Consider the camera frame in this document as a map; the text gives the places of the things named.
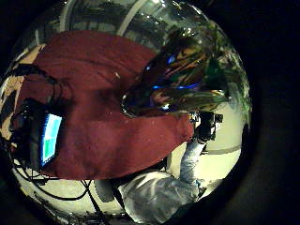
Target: table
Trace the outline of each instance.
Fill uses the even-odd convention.
[[[120,100],[154,54],[129,39],[95,31],[55,35],[34,61],[63,85],[58,157],[44,173],[64,179],[109,179],[148,168],[192,135],[187,115],[129,118]],[[52,86],[23,81],[25,98],[46,103]]]

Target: wire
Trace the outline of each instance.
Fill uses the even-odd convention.
[[[20,162],[20,165],[18,165],[18,166],[21,166],[22,171],[24,172],[24,174],[25,174],[27,177],[25,177],[24,175],[22,175],[22,174],[20,173],[20,171],[15,167],[16,164],[13,162],[13,160],[14,160],[13,156],[10,154],[9,151],[7,151],[7,152],[8,152],[8,155],[9,155],[10,160],[12,161],[13,169],[15,169],[15,171],[16,171],[16,172],[17,172],[24,180],[26,180],[26,181],[28,181],[28,182],[31,182],[38,190],[40,190],[40,191],[43,192],[44,194],[46,194],[46,195],[48,195],[48,196],[50,196],[50,197],[52,197],[52,198],[54,198],[54,199],[56,199],[56,200],[61,200],[61,201],[77,201],[77,200],[81,199],[81,198],[88,192],[88,189],[86,188],[85,191],[84,191],[80,196],[74,197],[74,198],[64,198],[64,197],[60,197],[60,196],[53,195],[53,194],[51,194],[50,192],[48,192],[47,190],[44,190],[44,189],[41,188],[39,185],[37,185],[36,182],[37,182],[38,180],[32,179],[32,178],[30,177],[30,175],[28,174],[28,172],[26,171],[26,169],[24,168],[24,166],[22,165],[22,163]],[[87,186],[90,187],[91,183],[92,183],[92,181],[90,181],[90,182],[87,184]]]
[[[105,215],[102,213],[102,211],[100,210],[99,206],[97,205],[95,199],[93,198],[92,193],[90,191],[90,188],[86,184],[85,180],[82,180],[81,182],[85,186],[85,188],[87,189],[87,193],[90,197],[90,200],[91,200],[91,202],[92,202],[92,204],[93,204],[93,206],[96,210],[97,216],[100,219],[100,221],[102,221],[105,225],[110,225],[109,221],[105,218]]]

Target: monitor screen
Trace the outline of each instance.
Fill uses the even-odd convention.
[[[41,166],[45,166],[55,156],[56,139],[62,117],[47,114],[41,140]]]

